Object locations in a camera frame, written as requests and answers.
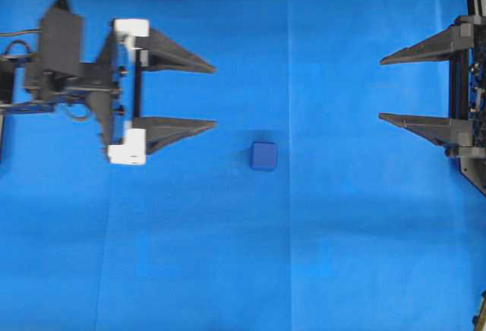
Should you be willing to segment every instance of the small blue block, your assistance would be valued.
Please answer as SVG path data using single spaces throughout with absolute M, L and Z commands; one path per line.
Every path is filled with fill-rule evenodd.
M 276 168 L 276 145 L 255 141 L 251 145 L 251 163 L 253 170 L 274 170 Z

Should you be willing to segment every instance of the black cable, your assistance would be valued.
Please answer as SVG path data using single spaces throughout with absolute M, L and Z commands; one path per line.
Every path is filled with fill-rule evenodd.
M 73 121 L 75 122 L 86 122 L 87 119 L 91 116 L 91 110 L 88 109 L 86 106 L 86 114 L 83 116 L 76 116 L 74 113 L 69 111 L 68 107 L 65 105 L 61 105 L 62 110 L 65 112 L 66 115 L 68 115 L 70 118 L 72 118 Z
M 5 48 L 5 51 L 3 52 L 4 55 L 7 55 L 10 52 L 10 49 L 12 49 L 15 45 L 23 45 L 25 46 L 25 50 L 27 51 L 27 54 L 32 53 L 32 49 L 30 48 L 29 44 L 27 44 L 23 40 L 14 40 L 10 44 L 7 45 Z
M 20 35 L 27 35 L 29 33 L 40 33 L 41 29 L 30 29 L 30 30 L 22 30 L 22 31 L 15 31 L 13 33 L 0 33 L 0 37 L 14 37 Z
M 19 54 L 19 55 L 12 55 L 12 54 L 0 54 L 0 61 L 19 61 L 29 58 L 34 58 L 36 54 Z

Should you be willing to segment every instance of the metal rod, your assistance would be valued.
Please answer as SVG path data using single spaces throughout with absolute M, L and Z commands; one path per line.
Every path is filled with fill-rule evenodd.
M 142 96 L 142 63 L 141 50 L 135 51 L 135 77 L 134 77 L 134 112 L 133 118 L 140 117 Z
M 14 100 L 15 65 L 10 62 L 0 64 L 0 102 L 11 104 Z M 5 116 L 0 115 L 0 161 L 5 135 Z
M 449 60 L 449 117 L 467 120 L 469 113 L 469 51 Z

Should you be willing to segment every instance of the white bracket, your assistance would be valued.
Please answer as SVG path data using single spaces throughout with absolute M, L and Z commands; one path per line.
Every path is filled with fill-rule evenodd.
M 146 131 L 143 128 L 131 128 L 131 122 L 125 122 L 123 144 L 108 146 L 108 157 L 111 164 L 143 166 L 147 161 Z
M 125 45 L 130 60 L 135 60 L 136 37 L 148 37 L 150 34 L 150 22 L 141 18 L 117 18 L 114 21 L 116 39 L 118 43 Z

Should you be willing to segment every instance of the blue tabletop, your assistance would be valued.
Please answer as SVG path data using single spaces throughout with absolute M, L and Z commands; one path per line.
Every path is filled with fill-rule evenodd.
M 52 1 L 0 0 L 0 31 L 36 27 Z M 378 62 L 465 0 L 70 1 L 85 61 L 112 18 L 142 17 L 216 66 L 146 73 L 143 114 L 219 124 L 123 167 L 94 119 L 8 120 L 0 328 L 471 329 L 484 198 L 377 118 L 447 115 L 447 64 Z M 251 170 L 254 141 L 278 146 L 276 170 Z

